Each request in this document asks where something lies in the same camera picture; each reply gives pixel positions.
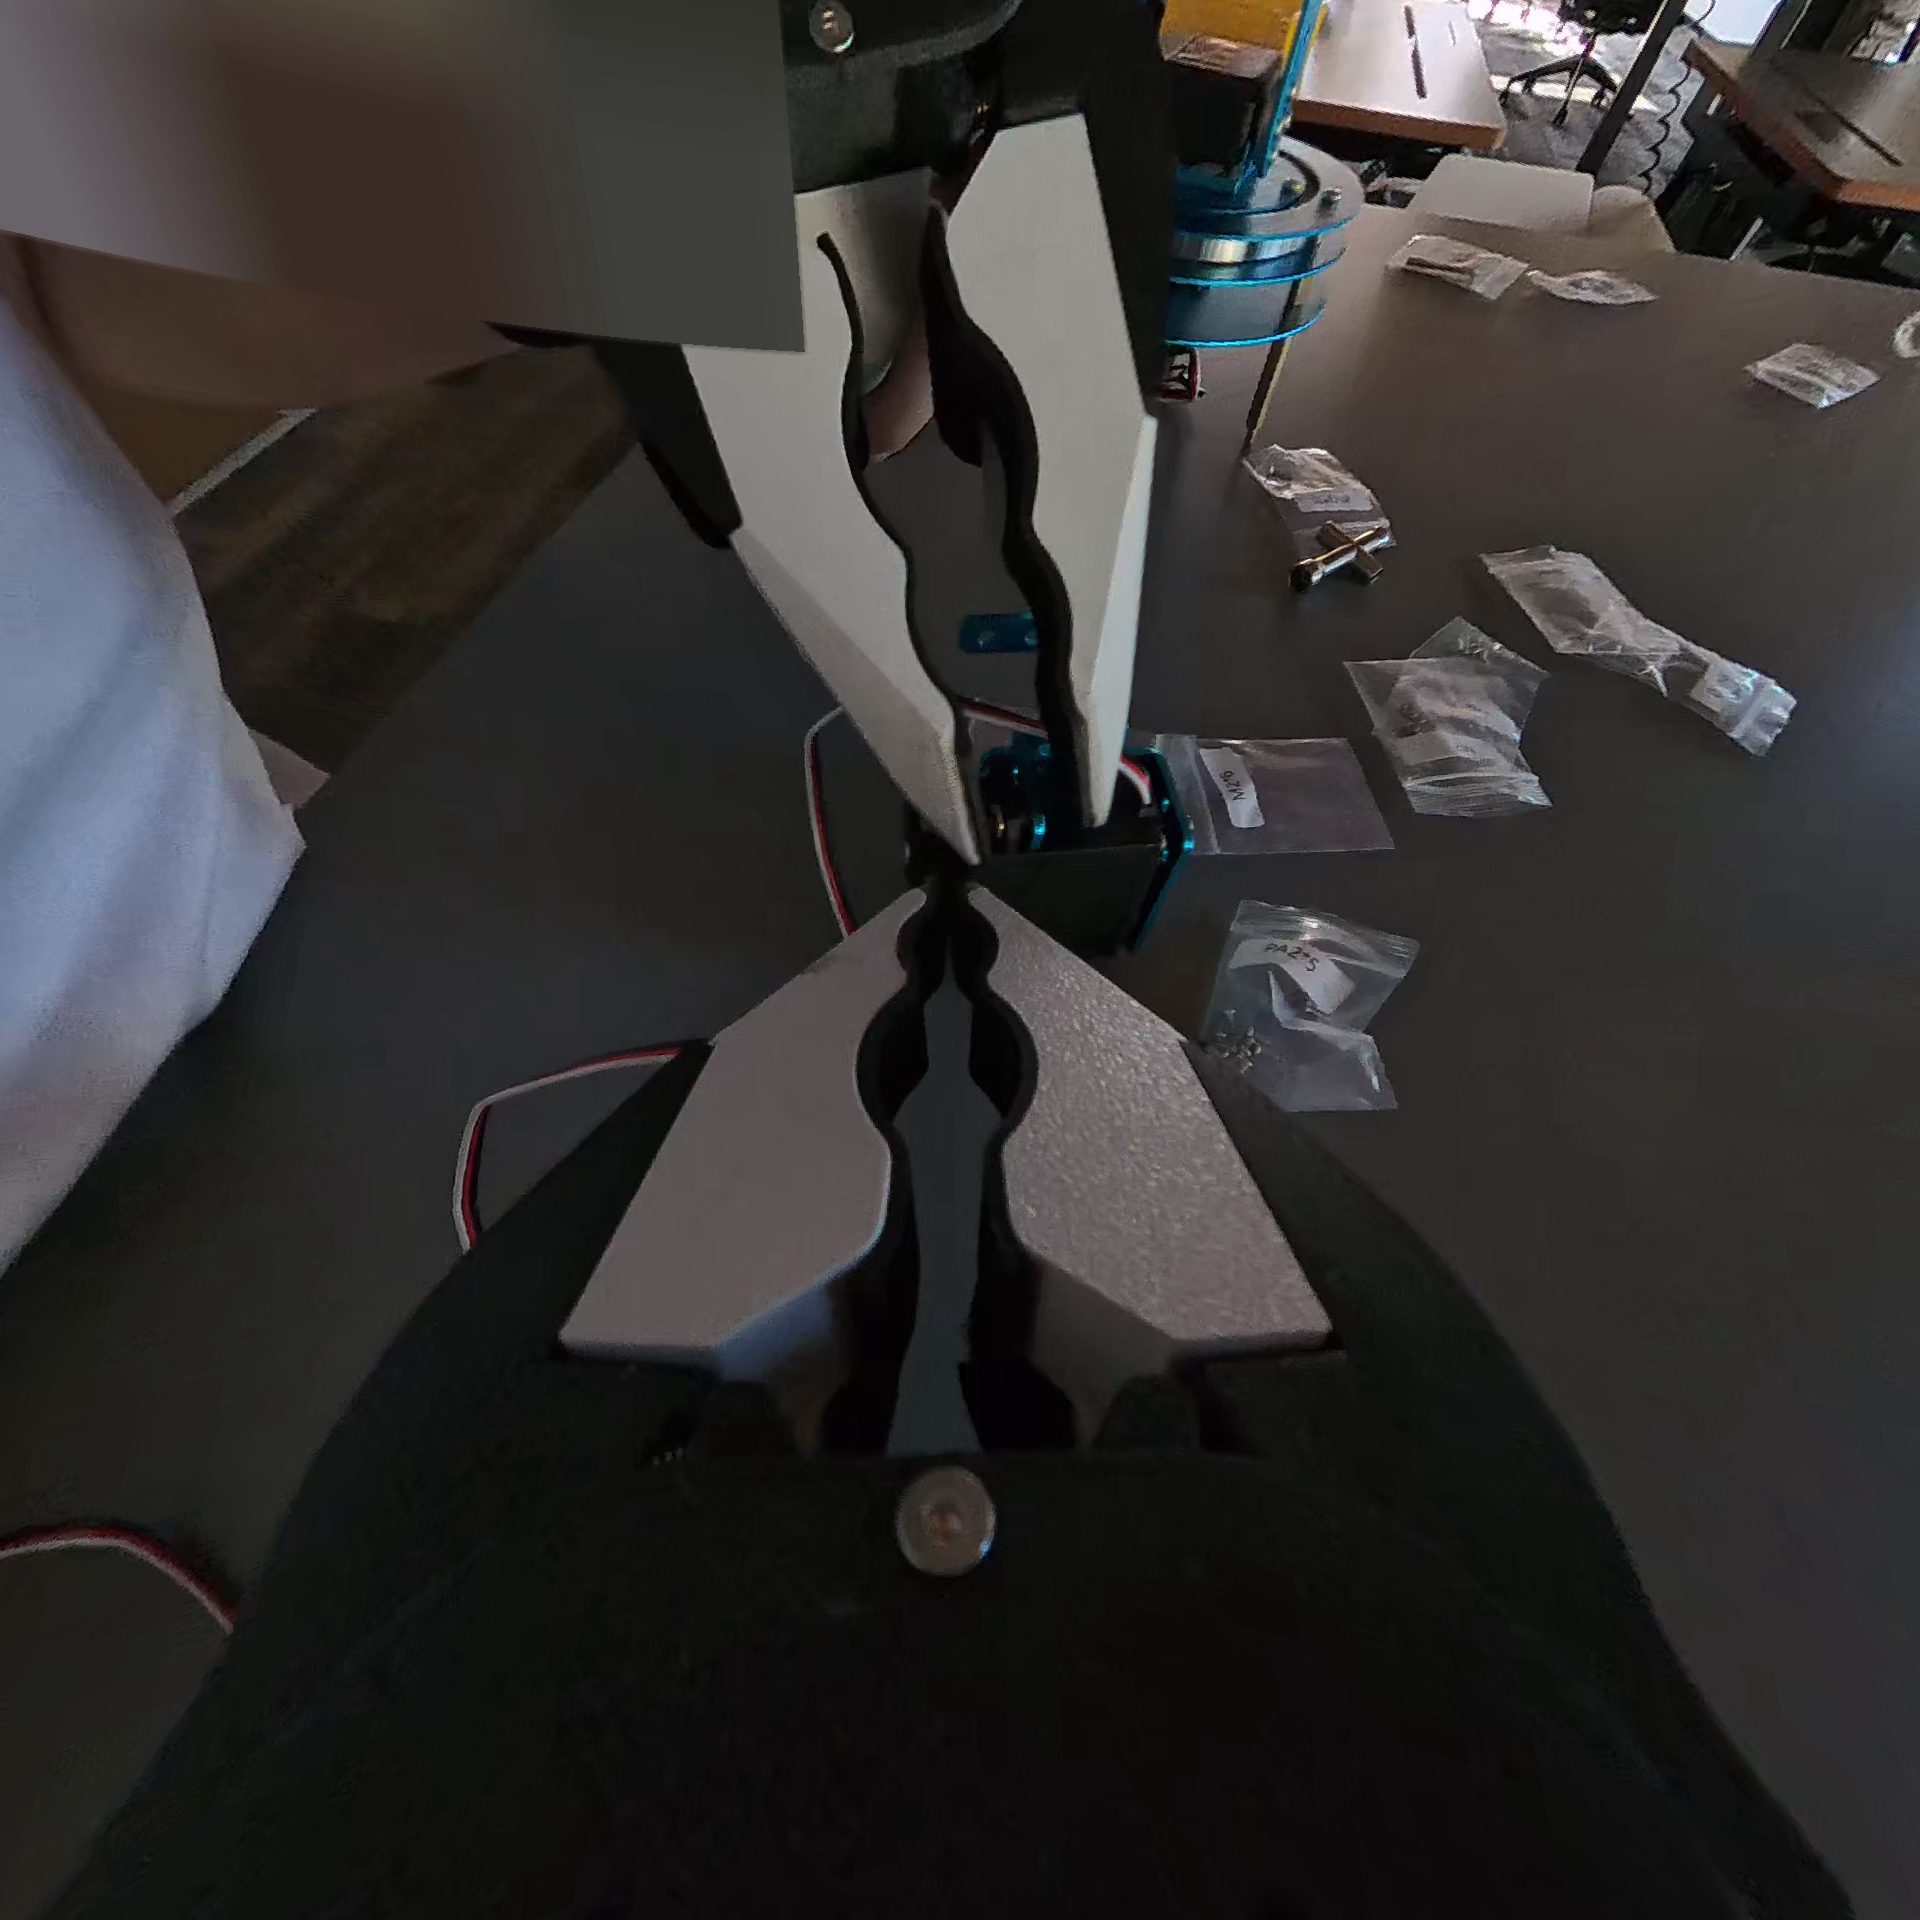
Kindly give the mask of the white cardboard box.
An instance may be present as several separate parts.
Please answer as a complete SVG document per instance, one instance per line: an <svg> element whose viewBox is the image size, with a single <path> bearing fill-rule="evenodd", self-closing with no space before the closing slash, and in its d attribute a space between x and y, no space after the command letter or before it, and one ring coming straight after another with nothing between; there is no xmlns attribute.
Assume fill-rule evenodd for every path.
<svg viewBox="0 0 1920 1920"><path fill-rule="evenodd" d="M1412 213L1493 228L1584 231L1631 252L1676 252L1655 202L1580 169L1451 152L1412 194Z"/></svg>

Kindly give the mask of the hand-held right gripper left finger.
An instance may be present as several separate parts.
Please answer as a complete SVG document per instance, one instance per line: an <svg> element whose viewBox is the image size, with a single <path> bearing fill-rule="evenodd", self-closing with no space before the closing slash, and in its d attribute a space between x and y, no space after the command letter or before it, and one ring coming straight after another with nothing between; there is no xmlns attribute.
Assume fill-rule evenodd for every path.
<svg viewBox="0 0 1920 1920"><path fill-rule="evenodd" d="M886 1450L922 1294L898 1114L927 1070L941 935L935 891L907 889L708 1044L569 1354L762 1384L803 1450Z"/></svg>

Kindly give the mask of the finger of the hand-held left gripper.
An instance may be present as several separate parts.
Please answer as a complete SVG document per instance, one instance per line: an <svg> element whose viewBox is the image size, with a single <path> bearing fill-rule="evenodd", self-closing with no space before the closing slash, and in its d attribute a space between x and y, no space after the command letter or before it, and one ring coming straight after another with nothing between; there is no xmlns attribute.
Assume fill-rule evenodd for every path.
<svg viewBox="0 0 1920 1920"><path fill-rule="evenodd" d="M803 350L689 345L687 367L733 484L733 547L924 827L979 863L962 712L913 620L905 546L855 469L855 285L835 234L799 249Z"/></svg>
<svg viewBox="0 0 1920 1920"><path fill-rule="evenodd" d="M1000 476L1000 556L1039 626L1039 714L1081 827L1115 812L1136 665L1151 419L1081 110L995 131L935 209L922 292L944 423Z"/></svg>

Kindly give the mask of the long clear screw bag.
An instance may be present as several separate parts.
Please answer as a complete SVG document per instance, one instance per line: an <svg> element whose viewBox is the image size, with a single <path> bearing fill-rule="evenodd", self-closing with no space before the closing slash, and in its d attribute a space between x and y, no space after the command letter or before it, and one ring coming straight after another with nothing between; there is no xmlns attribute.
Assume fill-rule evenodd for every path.
<svg viewBox="0 0 1920 1920"><path fill-rule="evenodd" d="M1591 556L1531 546L1489 553L1481 564L1554 653L1655 690L1753 759L1785 731L1797 708L1791 690L1643 614Z"/></svg>

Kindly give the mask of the wooden table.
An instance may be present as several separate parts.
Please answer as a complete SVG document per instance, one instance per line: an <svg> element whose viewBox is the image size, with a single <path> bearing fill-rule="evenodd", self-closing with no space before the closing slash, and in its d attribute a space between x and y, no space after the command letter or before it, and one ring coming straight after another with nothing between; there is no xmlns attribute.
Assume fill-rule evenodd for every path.
<svg viewBox="0 0 1920 1920"><path fill-rule="evenodd" d="M1904 62L1694 40L1687 152L1660 196L1678 252L1916 285L1916 45Z"/></svg>
<svg viewBox="0 0 1920 1920"><path fill-rule="evenodd" d="M1469 152L1510 133L1465 4L1326 4L1291 125Z"/></svg>

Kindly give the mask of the person's white top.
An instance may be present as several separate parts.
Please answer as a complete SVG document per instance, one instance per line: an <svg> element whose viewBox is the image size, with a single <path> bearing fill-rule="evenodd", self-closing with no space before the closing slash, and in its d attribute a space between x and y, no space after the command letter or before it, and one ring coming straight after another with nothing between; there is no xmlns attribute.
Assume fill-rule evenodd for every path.
<svg viewBox="0 0 1920 1920"><path fill-rule="evenodd" d="M173 520L5 270L5 1262L222 1001L302 851Z"/></svg>

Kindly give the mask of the dark grey desk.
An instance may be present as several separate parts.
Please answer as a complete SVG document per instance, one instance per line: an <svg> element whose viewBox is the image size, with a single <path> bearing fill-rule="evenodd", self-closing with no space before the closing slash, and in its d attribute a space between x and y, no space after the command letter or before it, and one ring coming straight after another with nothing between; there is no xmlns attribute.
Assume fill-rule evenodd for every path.
<svg viewBox="0 0 1920 1920"><path fill-rule="evenodd" d="M1627 309L1387 270L1416 231ZM1136 731L1363 734L1390 851L1199 860L1091 964L1194 1056L1319 1354L979 1426L993 1107L952 974L898 1114L883 1454L562 1325L664 1069L846 939L829 705L645 454L320 791L227 998L5 1272L5 1536L96 1531L185 1680L64 1916L1916 1916L1916 367L1911 294L1363 213L1271 430L1371 484L1286 589L1253 354L1160 411ZM1745 370L1876 367L1831 409ZM1481 564L1591 556L1797 700L1753 759ZM1428 818L1345 664L1548 670L1553 808ZM905 889L869 747L858 929ZM1199 1028L1238 902L1421 945L1397 1107Z"/></svg>

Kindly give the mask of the servo with blue bracket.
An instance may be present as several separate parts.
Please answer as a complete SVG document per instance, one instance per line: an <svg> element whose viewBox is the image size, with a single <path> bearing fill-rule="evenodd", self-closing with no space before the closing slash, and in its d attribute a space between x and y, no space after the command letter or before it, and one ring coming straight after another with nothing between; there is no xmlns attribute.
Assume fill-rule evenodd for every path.
<svg viewBox="0 0 1920 1920"><path fill-rule="evenodd" d="M990 904L1013 909L1074 956L1136 949L1193 848L1167 761L1091 744L1065 655L1058 638L1039 638L1036 714L968 703L935 679L962 737L973 720L1009 729L1005 744L962 761L976 865L952 851L916 808L905 810L905 878L927 882L962 979L985 974Z"/></svg>

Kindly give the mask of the person's left hand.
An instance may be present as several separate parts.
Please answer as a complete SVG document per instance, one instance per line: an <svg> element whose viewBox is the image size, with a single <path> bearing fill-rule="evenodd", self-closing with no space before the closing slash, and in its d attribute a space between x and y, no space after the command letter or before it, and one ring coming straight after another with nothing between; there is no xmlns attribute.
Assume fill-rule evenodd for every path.
<svg viewBox="0 0 1920 1920"><path fill-rule="evenodd" d="M924 363L898 360L864 399L864 423L876 465L898 457L935 421L938 394Z"/></svg>

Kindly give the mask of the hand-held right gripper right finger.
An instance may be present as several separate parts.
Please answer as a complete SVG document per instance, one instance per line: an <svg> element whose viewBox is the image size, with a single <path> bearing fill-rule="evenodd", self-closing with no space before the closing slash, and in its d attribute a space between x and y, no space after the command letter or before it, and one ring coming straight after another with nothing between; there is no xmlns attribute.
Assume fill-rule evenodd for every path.
<svg viewBox="0 0 1920 1920"><path fill-rule="evenodd" d="M958 985L995 1118L962 1370L979 1426L1098 1426L1130 1381L1332 1345L1168 1022L976 882Z"/></svg>

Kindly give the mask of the small brass wrench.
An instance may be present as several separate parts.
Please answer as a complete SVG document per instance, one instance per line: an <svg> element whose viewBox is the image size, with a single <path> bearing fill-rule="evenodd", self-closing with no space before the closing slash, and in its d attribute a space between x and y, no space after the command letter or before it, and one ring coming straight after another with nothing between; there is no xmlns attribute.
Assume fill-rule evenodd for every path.
<svg viewBox="0 0 1920 1920"><path fill-rule="evenodd" d="M1390 546L1394 528L1387 520L1326 520L1291 564L1286 580L1298 593L1332 578L1375 583Z"/></svg>

